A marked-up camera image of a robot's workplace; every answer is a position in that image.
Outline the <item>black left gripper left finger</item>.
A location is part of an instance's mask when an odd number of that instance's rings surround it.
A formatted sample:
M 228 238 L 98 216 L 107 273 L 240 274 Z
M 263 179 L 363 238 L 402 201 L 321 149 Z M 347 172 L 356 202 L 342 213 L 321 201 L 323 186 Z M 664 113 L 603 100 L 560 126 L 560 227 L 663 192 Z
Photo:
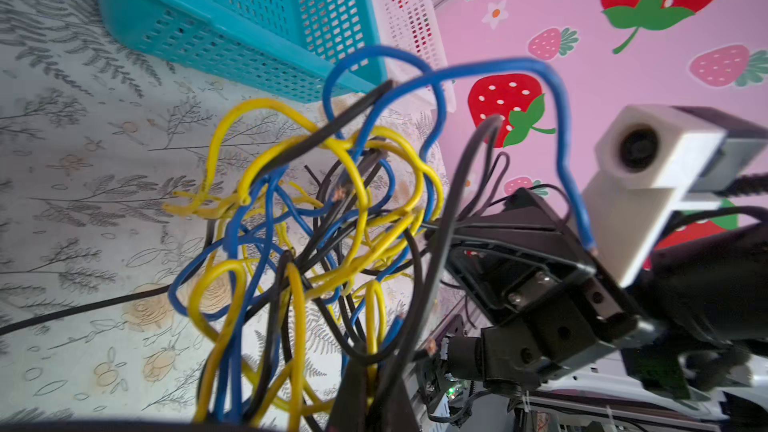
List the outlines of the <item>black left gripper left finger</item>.
M 125 420 L 69 420 L 69 421 L 38 421 L 12 422 L 1 425 L 2 431 L 21 432 L 256 432 L 269 431 L 269 428 L 254 428 L 245 425 L 214 424 L 214 423 L 176 423 Z

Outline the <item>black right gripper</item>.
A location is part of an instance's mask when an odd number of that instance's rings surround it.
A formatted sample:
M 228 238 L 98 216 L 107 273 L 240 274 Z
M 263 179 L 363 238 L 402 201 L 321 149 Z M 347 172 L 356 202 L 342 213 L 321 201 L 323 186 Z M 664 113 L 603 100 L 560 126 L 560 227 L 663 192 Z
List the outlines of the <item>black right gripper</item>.
M 662 330 L 525 189 L 500 213 L 459 221 L 445 267 L 490 324 L 443 339 L 444 370 L 490 390 L 534 390 Z

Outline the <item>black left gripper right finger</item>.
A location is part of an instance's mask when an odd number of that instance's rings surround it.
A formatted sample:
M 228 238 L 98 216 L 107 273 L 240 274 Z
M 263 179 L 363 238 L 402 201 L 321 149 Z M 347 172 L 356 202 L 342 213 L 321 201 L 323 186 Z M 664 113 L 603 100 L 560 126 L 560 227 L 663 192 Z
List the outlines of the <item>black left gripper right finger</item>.
M 349 360 L 325 430 L 421 431 L 405 380 L 399 379 L 384 402 L 375 406 L 377 379 L 369 377 L 368 366 Z

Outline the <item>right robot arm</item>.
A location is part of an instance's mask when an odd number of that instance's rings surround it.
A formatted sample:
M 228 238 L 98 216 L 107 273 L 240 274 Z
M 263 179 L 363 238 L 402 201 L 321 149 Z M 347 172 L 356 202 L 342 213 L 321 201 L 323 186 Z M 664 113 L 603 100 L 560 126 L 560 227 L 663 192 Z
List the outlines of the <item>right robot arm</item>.
M 543 387 L 618 388 L 580 377 L 618 354 L 638 399 L 704 413 L 728 431 L 767 427 L 767 212 L 752 223 L 677 242 L 708 219 L 674 213 L 621 287 L 584 251 L 535 188 L 505 197 L 503 210 L 470 216 L 452 240 L 448 272 L 489 326 L 476 337 L 450 326 L 437 355 L 417 370 L 434 410 L 450 388 L 475 381 L 514 397 Z

